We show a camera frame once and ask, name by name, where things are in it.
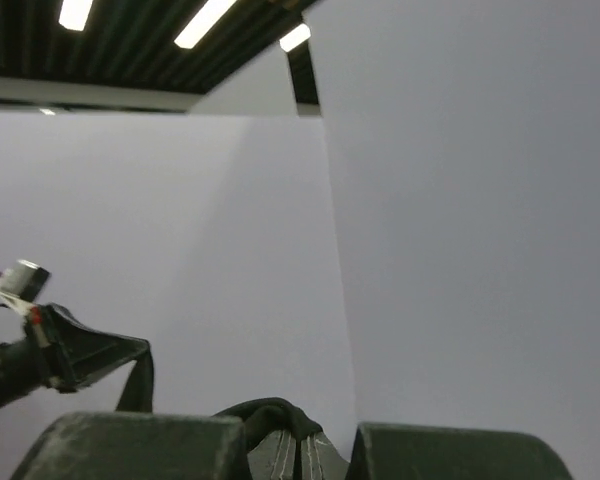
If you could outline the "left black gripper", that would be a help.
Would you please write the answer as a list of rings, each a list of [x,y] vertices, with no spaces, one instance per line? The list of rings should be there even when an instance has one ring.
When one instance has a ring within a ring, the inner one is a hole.
[[[97,331],[68,308],[39,308],[41,341],[25,337],[0,345],[0,409],[41,388],[73,393],[133,362],[126,388],[150,391],[150,343],[145,339]]]

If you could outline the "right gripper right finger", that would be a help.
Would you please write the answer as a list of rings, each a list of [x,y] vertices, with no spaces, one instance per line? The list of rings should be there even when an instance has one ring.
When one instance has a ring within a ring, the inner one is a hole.
[[[560,456],[523,433],[365,422],[349,479],[570,479]]]

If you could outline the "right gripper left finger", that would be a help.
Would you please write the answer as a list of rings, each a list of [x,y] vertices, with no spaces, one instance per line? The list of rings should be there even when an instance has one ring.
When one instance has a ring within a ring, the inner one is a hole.
[[[248,479],[232,417],[70,413],[34,442],[13,479]]]

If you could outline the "black printed t shirt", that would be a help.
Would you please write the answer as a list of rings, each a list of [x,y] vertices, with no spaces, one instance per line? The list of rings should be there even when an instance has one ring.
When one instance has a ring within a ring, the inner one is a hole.
[[[147,348],[133,360],[135,365],[127,377],[116,411],[152,413],[155,367],[150,345],[147,344]],[[211,418],[239,419],[244,427],[248,451],[274,431],[288,431],[297,442],[323,432],[323,427],[300,407],[280,397],[241,402],[211,415]]]

